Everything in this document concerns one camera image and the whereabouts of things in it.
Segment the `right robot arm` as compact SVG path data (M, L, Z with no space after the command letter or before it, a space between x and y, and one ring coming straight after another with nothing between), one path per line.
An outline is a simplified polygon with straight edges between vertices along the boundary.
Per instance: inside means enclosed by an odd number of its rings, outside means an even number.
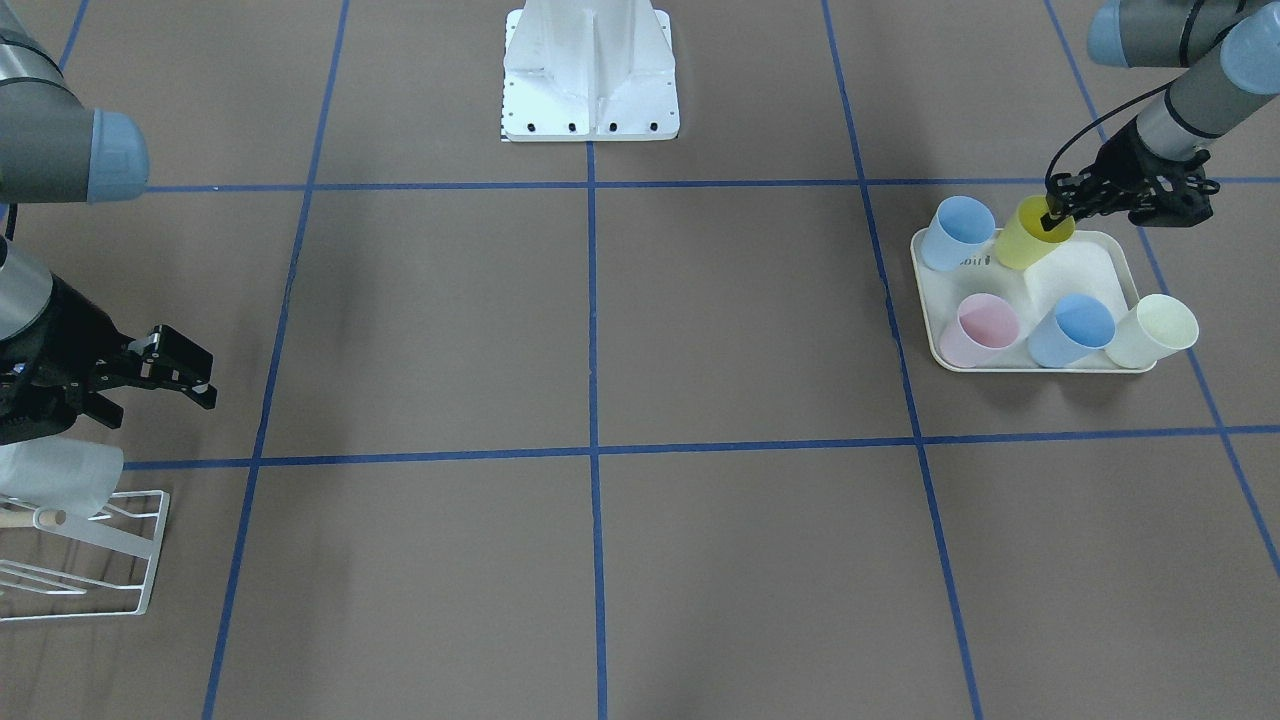
M169 325L122 333L96 304L18 247L24 205L116 202L148 184L148 149L125 114L91 109L46 47L3 9L3 443L58 436L82 418L116 429L120 387L168 389L210 410L212 355Z

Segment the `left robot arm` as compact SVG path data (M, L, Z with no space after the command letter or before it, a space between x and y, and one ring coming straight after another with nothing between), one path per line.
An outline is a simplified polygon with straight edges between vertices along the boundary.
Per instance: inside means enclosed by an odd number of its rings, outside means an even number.
M1169 68L1179 77L1133 100L1137 114L1076 173L1050 168L1037 222L1116 213L1133 225L1187 228L1208 220L1219 182L1211 146L1279 92L1275 1L1106 1L1087 51L1100 65Z

